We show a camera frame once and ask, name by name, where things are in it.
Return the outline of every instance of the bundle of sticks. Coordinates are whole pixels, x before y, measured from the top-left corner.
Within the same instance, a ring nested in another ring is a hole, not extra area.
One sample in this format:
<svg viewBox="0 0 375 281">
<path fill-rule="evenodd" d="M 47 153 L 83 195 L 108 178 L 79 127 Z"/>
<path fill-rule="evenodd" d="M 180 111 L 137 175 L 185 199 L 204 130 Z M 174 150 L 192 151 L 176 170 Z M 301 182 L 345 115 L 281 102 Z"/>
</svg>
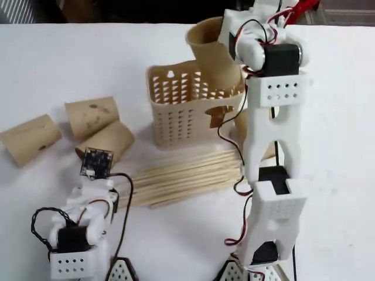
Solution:
<svg viewBox="0 0 375 281">
<path fill-rule="evenodd" d="M 232 186 L 240 177 L 240 159 L 235 150 L 174 155 L 135 175 L 132 205 L 161 205 Z M 128 202 L 127 188 L 117 186 L 119 208 Z"/>
</svg>

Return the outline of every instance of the black circuit board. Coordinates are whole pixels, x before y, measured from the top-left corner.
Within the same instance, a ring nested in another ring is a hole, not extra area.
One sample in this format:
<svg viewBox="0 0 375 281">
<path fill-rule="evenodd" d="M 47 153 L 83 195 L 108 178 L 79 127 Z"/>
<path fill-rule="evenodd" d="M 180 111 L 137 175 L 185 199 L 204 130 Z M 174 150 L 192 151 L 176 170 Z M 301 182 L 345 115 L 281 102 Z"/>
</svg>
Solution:
<svg viewBox="0 0 375 281">
<path fill-rule="evenodd" d="M 81 166 L 81 176 L 90 176 L 95 179 L 104 179 L 109 176 L 112 166 L 113 152 L 95 148 L 86 148 Z"/>
</svg>

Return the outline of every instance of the cardboard tube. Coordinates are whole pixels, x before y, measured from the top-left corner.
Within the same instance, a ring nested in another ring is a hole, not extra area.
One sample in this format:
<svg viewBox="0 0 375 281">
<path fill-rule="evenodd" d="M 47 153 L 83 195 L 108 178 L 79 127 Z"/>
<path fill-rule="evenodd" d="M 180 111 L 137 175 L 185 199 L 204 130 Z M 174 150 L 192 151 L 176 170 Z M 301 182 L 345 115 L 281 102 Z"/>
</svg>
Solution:
<svg viewBox="0 0 375 281">
<path fill-rule="evenodd" d="M 239 116 L 234 120 L 237 129 L 237 138 L 238 144 L 243 144 L 247 135 L 247 109 L 241 111 Z M 270 143 L 267 147 L 263 159 L 269 159 L 275 156 L 275 145 Z"/>
<path fill-rule="evenodd" d="M 78 101 L 65 104 L 73 135 L 85 139 L 102 130 L 110 123 L 120 120 L 113 97 Z"/>
<path fill-rule="evenodd" d="M 133 142 L 134 136 L 132 132 L 120 121 L 115 121 L 90 139 L 76 146 L 76 153 L 79 158 L 83 159 L 86 148 L 112 151 L 113 166 Z"/>
<path fill-rule="evenodd" d="M 223 18 L 197 23 L 186 34 L 197 64 L 207 82 L 216 89 L 228 89 L 241 81 L 240 66 L 233 61 L 224 44 L 217 41 Z"/>
<path fill-rule="evenodd" d="M 49 115 L 42 115 L 1 134 L 5 147 L 19 167 L 24 167 L 62 137 Z"/>
</svg>

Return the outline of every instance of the white robot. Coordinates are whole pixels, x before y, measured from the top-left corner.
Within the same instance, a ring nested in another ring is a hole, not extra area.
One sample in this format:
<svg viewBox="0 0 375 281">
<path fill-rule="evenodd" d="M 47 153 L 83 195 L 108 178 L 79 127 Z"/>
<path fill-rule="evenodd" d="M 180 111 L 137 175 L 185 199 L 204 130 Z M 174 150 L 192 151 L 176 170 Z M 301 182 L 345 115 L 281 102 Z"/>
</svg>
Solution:
<svg viewBox="0 0 375 281">
<path fill-rule="evenodd" d="M 238 245 L 235 268 L 228 261 L 217 280 L 232 280 L 239 272 L 244 281 L 269 280 L 274 274 L 271 266 L 288 259 L 293 250 L 306 201 L 298 177 L 300 110 L 309 84 L 300 67 L 308 64 L 308 51 L 301 39 L 285 30 L 292 9 L 275 14 L 278 1 L 261 2 L 249 11 L 226 10 L 219 36 L 250 74 L 243 158 L 253 199 L 242 236 L 232 244 Z M 279 113 L 270 119 L 274 107 Z M 282 147 L 284 165 L 260 168 L 266 148 L 274 141 Z"/>
</svg>

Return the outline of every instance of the plastic basket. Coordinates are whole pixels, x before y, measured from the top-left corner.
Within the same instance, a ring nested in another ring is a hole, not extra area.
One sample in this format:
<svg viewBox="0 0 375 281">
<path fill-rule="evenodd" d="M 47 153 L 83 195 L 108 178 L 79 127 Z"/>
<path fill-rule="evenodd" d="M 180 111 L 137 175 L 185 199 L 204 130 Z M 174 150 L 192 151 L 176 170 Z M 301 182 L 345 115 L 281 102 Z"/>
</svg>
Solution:
<svg viewBox="0 0 375 281">
<path fill-rule="evenodd" d="M 185 148 L 218 140 L 217 127 L 235 116 L 245 83 L 226 90 L 211 88 L 195 61 L 148 70 L 155 140 L 160 149 Z M 220 130 L 228 136 L 232 122 Z"/>
</svg>

